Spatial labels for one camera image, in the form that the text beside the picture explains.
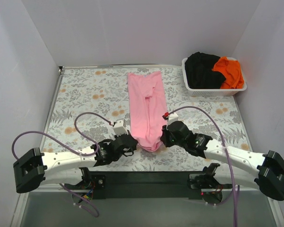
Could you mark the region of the pink t-shirt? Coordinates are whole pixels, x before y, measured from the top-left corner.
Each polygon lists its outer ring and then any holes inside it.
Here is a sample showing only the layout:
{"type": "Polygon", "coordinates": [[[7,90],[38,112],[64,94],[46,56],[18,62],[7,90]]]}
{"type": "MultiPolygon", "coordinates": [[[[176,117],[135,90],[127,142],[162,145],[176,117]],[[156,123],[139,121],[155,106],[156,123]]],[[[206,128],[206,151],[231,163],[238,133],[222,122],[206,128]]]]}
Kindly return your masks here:
{"type": "Polygon", "coordinates": [[[163,114],[167,112],[161,72],[128,73],[130,130],[140,147],[154,152],[162,145],[163,114]]]}

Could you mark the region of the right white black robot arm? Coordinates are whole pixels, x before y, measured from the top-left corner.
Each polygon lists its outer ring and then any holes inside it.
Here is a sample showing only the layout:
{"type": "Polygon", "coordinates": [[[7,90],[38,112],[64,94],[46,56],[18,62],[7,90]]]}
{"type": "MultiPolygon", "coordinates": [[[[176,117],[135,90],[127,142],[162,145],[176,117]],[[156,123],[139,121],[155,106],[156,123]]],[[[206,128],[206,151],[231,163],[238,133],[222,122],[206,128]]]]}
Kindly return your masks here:
{"type": "Polygon", "coordinates": [[[160,140],[165,147],[177,145],[192,156],[219,161],[204,168],[204,180],[195,179],[202,188],[235,183],[258,189],[271,199],[284,200],[284,159],[275,151],[262,154],[225,148],[210,136],[193,133],[181,121],[164,125],[160,140]]]}

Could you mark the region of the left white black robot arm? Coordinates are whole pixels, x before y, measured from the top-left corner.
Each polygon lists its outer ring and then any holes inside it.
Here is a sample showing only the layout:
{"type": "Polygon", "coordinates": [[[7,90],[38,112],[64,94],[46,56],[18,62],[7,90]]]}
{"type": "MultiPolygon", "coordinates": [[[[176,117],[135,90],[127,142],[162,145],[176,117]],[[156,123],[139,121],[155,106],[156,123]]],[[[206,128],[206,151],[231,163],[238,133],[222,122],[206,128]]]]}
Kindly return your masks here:
{"type": "Polygon", "coordinates": [[[59,183],[87,189],[91,185],[89,168],[109,165],[121,156],[132,156],[137,144],[128,133],[80,150],[44,153],[40,148],[32,148],[13,164],[16,191],[26,193],[43,184],[59,183]]]}

